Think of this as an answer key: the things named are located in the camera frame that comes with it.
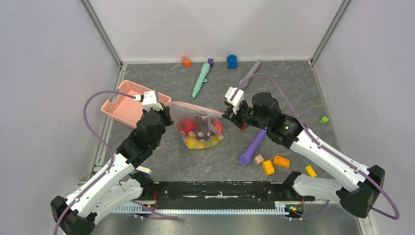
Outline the yellow pear toy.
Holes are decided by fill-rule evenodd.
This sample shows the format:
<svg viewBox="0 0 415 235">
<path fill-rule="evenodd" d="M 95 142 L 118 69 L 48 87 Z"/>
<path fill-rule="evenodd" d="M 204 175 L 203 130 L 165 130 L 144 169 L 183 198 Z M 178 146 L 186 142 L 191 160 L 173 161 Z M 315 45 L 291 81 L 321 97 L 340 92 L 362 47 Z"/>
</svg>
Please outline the yellow pear toy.
<svg viewBox="0 0 415 235">
<path fill-rule="evenodd" d="M 185 137 L 185 144 L 189 149 L 204 149 L 204 145 L 196 139 L 194 136 L 186 136 Z"/>
</svg>

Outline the dark red mangosteen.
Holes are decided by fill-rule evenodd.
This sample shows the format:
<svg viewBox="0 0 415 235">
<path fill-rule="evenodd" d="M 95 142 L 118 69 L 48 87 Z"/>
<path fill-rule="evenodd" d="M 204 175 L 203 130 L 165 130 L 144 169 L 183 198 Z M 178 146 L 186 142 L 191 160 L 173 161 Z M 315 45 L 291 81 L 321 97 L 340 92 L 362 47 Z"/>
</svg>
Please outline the dark red mangosteen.
<svg viewBox="0 0 415 235">
<path fill-rule="evenodd" d="M 194 120 L 196 123 L 194 131 L 196 139 L 207 141 L 214 137 L 215 133 L 211 124 L 214 121 L 214 117 L 198 115 L 195 116 Z"/>
</svg>

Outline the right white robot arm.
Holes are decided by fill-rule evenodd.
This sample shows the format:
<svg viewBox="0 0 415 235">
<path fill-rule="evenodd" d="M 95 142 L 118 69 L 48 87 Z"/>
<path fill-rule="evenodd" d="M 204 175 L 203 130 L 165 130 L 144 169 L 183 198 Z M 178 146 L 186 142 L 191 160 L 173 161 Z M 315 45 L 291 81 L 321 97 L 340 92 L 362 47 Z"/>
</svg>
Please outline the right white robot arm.
<svg viewBox="0 0 415 235">
<path fill-rule="evenodd" d="M 302 127 L 295 117 L 283 114 L 270 93 L 255 94 L 252 107 L 245 101 L 244 92 L 237 88 L 230 87 L 225 99 L 228 108 L 223 118 L 240 129 L 249 125 L 265 130 L 272 142 L 305 156 L 334 177 L 329 180 L 292 172 L 282 187 L 287 199 L 313 196 L 338 202 L 356 217 L 367 217 L 383 187 L 383 168 L 368 167 L 326 144 L 310 129 Z"/>
</svg>

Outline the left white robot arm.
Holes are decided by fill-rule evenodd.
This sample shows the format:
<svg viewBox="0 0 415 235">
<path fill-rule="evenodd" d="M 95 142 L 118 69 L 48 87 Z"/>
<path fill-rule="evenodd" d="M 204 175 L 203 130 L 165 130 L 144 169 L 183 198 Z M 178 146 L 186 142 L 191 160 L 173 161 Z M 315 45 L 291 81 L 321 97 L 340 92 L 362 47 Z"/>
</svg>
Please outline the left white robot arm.
<svg viewBox="0 0 415 235">
<path fill-rule="evenodd" d="M 145 111 L 137 127 L 117 148 L 116 154 L 80 189 L 67 197 L 56 196 L 51 201 L 54 232 L 62 229 L 67 235 L 89 235 L 110 212 L 124 203 L 140 197 L 149 199 L 154 187 L 145 175 L 135 173 L 126 184 L 112 187 L 140 166 L 159 146 L 165 128 L 173 124 L 169 108 Z"/>
</svg>

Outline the yellow starfruit toy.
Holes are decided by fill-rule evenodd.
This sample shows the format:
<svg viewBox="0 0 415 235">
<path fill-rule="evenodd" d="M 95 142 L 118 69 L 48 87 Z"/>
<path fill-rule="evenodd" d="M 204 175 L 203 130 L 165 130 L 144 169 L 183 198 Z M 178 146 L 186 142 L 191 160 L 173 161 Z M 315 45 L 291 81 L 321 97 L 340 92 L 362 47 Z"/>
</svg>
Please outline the yellow starfruit toy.
<svg viewBox="0 0 415 235">
<path fill-rule="evenodd" d="M 204 143 L 205 148 L 217 146 L 224 139 L 223 135 L 214 136 L 212 139 Z"/>
</svg>

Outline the clear zip top bag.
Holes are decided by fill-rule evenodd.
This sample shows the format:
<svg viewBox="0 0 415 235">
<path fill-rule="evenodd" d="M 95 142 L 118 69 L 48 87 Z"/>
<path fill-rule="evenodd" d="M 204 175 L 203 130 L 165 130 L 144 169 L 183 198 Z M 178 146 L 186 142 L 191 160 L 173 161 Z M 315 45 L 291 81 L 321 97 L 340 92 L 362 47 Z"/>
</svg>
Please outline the clear zip top bag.
<svg viewBox="0 0 415 235">
<path fill-rule="evenodd" d="M 166 106 L 188 149 L 213 148 L 228 140 L 221 112 L 180 101 L 171 101 Z"/>
</svg>

